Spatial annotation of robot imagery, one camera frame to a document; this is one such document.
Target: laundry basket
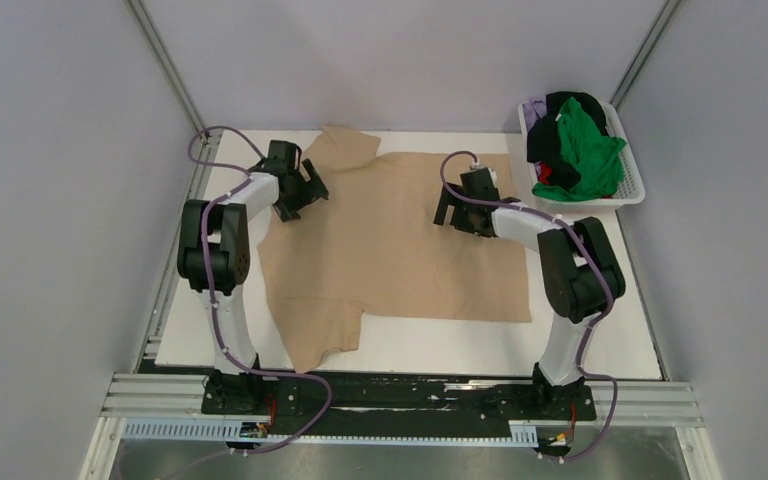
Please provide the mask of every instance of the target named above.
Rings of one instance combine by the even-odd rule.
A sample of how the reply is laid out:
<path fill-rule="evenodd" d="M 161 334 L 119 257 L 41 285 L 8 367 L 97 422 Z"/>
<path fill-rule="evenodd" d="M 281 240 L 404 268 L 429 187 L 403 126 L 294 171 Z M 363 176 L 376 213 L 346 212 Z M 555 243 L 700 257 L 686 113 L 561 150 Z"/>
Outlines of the laundry basket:
<path fill-rule="evenodd" d="M 643 181 L 640 179 L 640 172 L 637 170 L 637 164 L 634 162 L 634 155 L 631 154 L 631 146 L 628 145 L 628 138 L 622 128 L 620 119 L 617 116 L 617 110 L 610 104 L 600 102 L 602 110 L 605 111 L 605 118 L 608 120 L 608 135 L 620 137 L 626 141 L 625 148 L 620 151 L 619 157 L 623 166 L 623 180 L 617 187 L 617 193 L 613 198 L 600 198 L 597 200 L 587 200 L 584 202 L 559 202 L 549 200 L 548 198 L 534 197 L 535 207 L 546 213 L 581 213 L 598 214 L 612 212 L 623 205 L 632 205 L 643 201 L 646 196 L 646 190 L 643 188 Z M 527 142 L 528 131 L 525 128 L 525 113 L 523 107 L 525 103 L 519 105 L 519 124 L 522 128 L 522 139 Z M 533 163 L 526 166 L 528 174 L 531 177 L 531 183 L 537 183 L 537 170 Z"/>

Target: white table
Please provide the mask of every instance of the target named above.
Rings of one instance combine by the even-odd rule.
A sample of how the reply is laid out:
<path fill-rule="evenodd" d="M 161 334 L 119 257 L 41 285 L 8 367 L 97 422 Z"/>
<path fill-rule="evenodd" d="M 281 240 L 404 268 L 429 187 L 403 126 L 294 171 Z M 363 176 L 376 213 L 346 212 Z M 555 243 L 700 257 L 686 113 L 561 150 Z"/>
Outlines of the white table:
<path fill-rule="evenodd" d="M 307 147 L 318 131 L 246 131 L 266 151 L 272 139 Z M 367 132 L 381 138 L 379 154 L 395 151 L 510 153 L 515 185 L 524 202 L 531 201 L 520 135 L 487 133 Z M 222 136 L 216 162 L 252 166 L 258 158 L 238 136 Z M 214 169 L 204 198 L 227 192 L 242 179 L 238 172 Z M 252 265 L 243 298 L 252 343 L 264 368 L 292 368 L 266 304 L 263 272 L 256 245 L 266 235 L 271 210 L 250 223 Z M 592 372 L 626 379 L 660 379 L 658 359 L 634 282 L 631 263 L 614 213 L 600 215 L 626 277 L 626 294 L 597 328 L 585 361 Z M 318 370 L 412 372 L 530 376 L 549 338 L 552 309 L 543 292 L 539 256 L 527 251 L 531 323 L 493 323 L 451 319 L 377 317 L 361 319 L 360 348 L 326 356 Z M 212 366 L 213 344 L 201 303 L 186 281 L 178 279 L 156 363 L 169 366 Z"/>

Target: gray floor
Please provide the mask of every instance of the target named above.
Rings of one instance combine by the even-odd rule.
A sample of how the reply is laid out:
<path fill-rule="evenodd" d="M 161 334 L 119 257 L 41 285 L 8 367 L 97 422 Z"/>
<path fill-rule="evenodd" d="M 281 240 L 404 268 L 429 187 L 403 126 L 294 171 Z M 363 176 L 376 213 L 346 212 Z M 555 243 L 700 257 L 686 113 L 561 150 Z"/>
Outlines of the gray floor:
<path fill-rule="evenodd" d="M 595 429 L 577 429 L 584 448 Z M 124 480 L 162 478 L 223 444 L 127 441 L 121 461 Z M 371 447 L 290 445 L 261 457 L 223 456 L 201 464 L 179 480 L 299 479 L 688 479 L 675 431 L 613 428 L 595 453 L 578 462 L 552 465 L 531 450 L 513 448 Z M 117 479 L 116 473 L 111 479 Z"/>

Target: purple cloth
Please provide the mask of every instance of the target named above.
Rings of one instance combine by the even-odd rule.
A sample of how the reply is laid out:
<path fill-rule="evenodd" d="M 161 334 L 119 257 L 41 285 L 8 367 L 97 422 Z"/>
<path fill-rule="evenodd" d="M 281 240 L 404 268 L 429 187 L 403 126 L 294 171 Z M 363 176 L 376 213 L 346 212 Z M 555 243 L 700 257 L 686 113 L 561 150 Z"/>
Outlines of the purple cloth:
<path fill-rule="evenodd" d="M 546 95 L 535 95 L 522 104 L 523 114 L 525 115 L 525 130 L 531 130 L 531 127 L 537 123 L 537 120 L 545 117 Z"/>

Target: white wall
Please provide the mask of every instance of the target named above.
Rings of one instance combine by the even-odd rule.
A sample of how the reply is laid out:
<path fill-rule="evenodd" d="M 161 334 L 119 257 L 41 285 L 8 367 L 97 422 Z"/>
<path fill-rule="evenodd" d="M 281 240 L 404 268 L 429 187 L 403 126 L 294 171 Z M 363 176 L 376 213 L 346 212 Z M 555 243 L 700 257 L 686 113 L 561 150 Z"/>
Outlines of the white wall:
<path fill-rule="evenodd" d="M 180 112 L 121 1 L 0 1 L 0 479 L 75 478 L 134 360 Z"/>
<path fill-rule="evenodd" d="M 663 0 L 147 0 L 208 123 L 519 131 L 529 94 L 609 99 Z"/>
<path fill-rule="evenodd" d="M 768 478 L 768 2 L 691 1 L 620 111 L 647 306 L 730 480 Z"/>

